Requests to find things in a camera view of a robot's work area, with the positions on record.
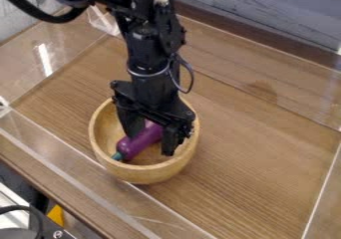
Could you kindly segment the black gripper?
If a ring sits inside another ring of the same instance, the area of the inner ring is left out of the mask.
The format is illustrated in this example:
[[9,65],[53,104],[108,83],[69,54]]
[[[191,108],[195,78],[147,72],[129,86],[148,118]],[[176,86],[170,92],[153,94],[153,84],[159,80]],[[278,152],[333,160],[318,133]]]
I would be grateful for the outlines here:
[[112,101],[124,133],[135,137],[151,120],[163,128],[162,154],[172,156],[175,149],[190,138],[194,111],[179,97],[179,68],[155,73],[129,71],[128,81],[111,82]]

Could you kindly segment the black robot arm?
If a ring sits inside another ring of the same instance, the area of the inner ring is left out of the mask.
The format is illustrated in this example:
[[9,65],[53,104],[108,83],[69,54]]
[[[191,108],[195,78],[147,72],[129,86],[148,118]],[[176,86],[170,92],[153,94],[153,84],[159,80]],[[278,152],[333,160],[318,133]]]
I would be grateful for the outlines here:
[[180,25],[174,0],[57,0],[71,7],[53,16],[28,0],[8,0],[30,17],[55,24],[75,20],[87,8],[101,4],[119,25],[127,44],[127,81],[111,82],[112,101],[125,134],[135,137],[151,121],[162,127],[162,154],[190,138],[194,111],[179,95],[188,90],[179,86],[179,69],[190,64],[178,50],[184,45],[186,29]]

